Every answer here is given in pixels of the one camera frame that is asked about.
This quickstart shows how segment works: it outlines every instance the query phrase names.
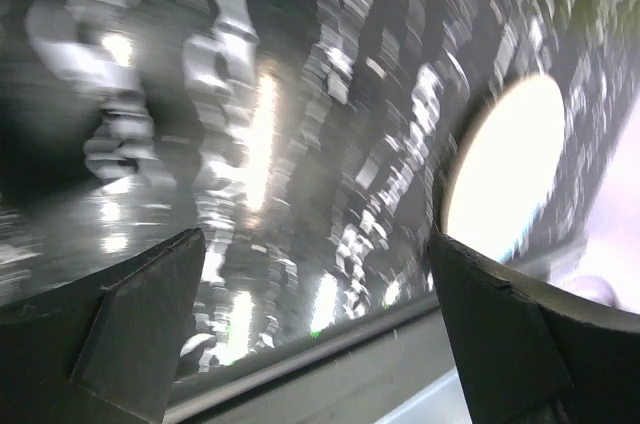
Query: metal edge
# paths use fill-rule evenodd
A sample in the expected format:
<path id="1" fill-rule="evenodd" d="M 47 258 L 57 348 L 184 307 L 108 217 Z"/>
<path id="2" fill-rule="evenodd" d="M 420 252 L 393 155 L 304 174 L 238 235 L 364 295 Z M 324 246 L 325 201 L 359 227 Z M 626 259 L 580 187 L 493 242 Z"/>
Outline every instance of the metal edge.
<path id="1" fill-rule="evenodd" d="M 386 314 L 373 320 L 368 325 L 357 326 L 323 344 L 300 352 L 289 359 L 237 379 L 228 385 L 211 389 L 208 392 L 198 394 L 193 398 L 174 404 L 167 409 L 162 423 L 177 424 L 182 422 L 224 401 L 237 397 L 244 392 L 327 358 L 348 347 L 360 344 L 363 341 L 389 331 L 418 316 L 434 311 L 437 308 L 438 304 L 435 295 L 430 295 L 418 301 L 409 302 L 395 311 L 389 310 Z"/>

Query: gray surface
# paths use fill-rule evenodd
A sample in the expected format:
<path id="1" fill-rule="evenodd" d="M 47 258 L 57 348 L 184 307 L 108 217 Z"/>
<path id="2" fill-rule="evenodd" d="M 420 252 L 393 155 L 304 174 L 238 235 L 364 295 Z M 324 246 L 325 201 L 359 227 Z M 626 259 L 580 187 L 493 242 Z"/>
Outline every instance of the gray surface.
<path id="1" fill-rule="evenodd" d="M 190 422 L 371 424 L 453 366 L 442 317 L 434 313 L 233 409 Z"/>
<path id="2" fill-rule="evenodd" d="M 457 371 L 447 372 L 376 424 L 471 424 Z"/>

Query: bright oval light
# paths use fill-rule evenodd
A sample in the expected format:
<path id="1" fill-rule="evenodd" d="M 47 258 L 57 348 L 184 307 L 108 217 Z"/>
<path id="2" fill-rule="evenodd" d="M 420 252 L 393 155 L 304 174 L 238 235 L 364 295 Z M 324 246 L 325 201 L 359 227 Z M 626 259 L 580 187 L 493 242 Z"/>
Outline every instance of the bright oval light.
<path id="1" fill-rule="evenodd" d="M 491 259 L 509 259 L 553 189 L 564 127 L 553 78 L 537 74 L 509 87 L 459 148 L 443 231 Z"/>

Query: black plastic part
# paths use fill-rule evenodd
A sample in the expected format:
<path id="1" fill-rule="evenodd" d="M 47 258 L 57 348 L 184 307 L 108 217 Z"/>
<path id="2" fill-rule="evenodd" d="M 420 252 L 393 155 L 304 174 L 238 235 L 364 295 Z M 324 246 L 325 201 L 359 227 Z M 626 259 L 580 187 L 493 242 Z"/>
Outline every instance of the black plastic part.
<path id="1" fill-rule="evenodd" d="M 204 255 L 187 230 L 0 308 L 0 422 L 162 422 Z"/>
<path id="2" fill-rule="evenodd" d="M 544 406 L 558 422 L 640 422 L 640 316 L 443 235 L 430 239 L 428 254 L 474 423 L 521 422 Z"/>
<path id="3" fill-rule="evenodd" d="M 430 240 L 429 256 L 474 422 L 509 422 L 573 388 L 536 303 L 483 274 L 473 266 L 480 254 L 443 235 Z"/>

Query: shiny curved surface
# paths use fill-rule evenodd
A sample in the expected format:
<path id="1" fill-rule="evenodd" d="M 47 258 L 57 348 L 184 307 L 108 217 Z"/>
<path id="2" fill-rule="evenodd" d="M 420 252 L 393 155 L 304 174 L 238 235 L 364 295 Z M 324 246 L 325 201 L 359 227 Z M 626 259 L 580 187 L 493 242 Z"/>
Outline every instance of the shiny curved surface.
<path id="1" fill-rule="evenodd" d="M 0 0 L 4 299 L 198 225 L 179 376 L 311 346 L 429 295 L 422 243 L 460 128 L 536 70 L 567 128 L 518 253 L 553 244 L 626 116 L 636 1 Z"/>

